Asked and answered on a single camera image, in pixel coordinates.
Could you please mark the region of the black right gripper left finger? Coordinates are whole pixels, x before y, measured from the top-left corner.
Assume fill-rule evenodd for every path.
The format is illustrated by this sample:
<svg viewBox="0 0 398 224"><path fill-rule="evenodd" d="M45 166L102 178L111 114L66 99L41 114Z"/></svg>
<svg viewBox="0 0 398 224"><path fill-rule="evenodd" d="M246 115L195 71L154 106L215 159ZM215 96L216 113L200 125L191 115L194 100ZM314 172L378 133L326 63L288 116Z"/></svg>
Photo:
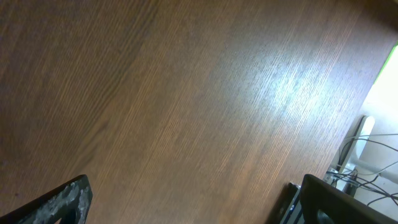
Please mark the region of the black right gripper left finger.
<svg viewBox="0 0 398 224"><path fill-rule="evenodd" d="M93 193L87 175L79 175L1 217L1 223L85 224Z"/></svg>

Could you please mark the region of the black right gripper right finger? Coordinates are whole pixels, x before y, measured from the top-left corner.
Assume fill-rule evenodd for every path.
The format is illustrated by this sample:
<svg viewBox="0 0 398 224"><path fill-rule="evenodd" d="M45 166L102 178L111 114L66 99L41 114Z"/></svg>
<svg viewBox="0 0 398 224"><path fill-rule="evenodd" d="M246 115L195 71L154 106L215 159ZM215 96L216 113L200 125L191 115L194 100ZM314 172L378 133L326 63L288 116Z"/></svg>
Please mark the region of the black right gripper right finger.
<svg viewBox="0 0 398 224"><path fill-rule="evenodd" d="M303 177L300 203L304 222L309 224L397 224L312 174Z"/></svg>

